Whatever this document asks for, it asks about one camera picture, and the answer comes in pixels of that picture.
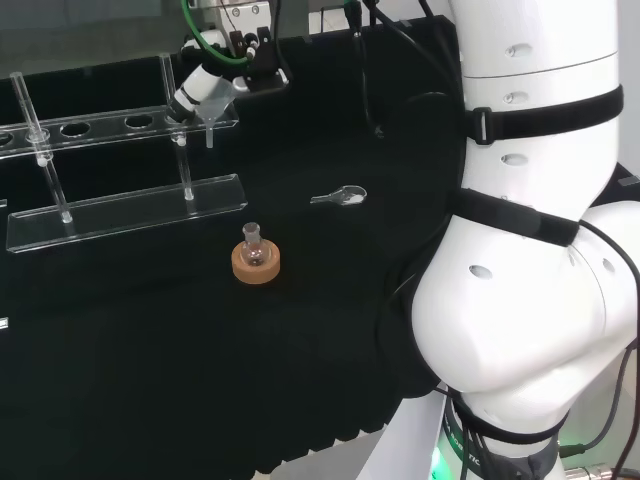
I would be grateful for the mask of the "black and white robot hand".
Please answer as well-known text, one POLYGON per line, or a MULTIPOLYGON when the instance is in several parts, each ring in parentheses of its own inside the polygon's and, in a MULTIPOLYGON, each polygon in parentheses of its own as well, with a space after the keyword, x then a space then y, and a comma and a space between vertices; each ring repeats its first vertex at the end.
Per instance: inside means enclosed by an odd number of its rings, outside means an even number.
POLYGON ((190 38, 180 55, 194 66, 167 105, 174 123, 218 119, 238 97, 270 94, 289 85, 279 45, 277 1, 182 1, 190 38))

